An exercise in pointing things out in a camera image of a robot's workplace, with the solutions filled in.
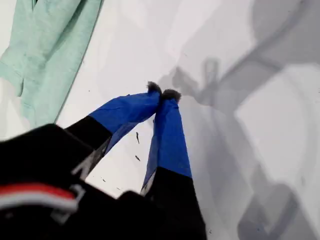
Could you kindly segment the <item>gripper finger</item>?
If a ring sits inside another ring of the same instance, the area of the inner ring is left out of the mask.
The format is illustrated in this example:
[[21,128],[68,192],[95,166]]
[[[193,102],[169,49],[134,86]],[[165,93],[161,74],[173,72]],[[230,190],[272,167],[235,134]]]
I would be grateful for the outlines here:
[[104,156],[136,125],[156,113],[160,99],[161,88],[149,81],[147,92],[113,98],[66,130]]
[[147,170],[141,190],[148,232],[156,240],[205,240],[182,117],[181,94],[166,89],[153,126]]

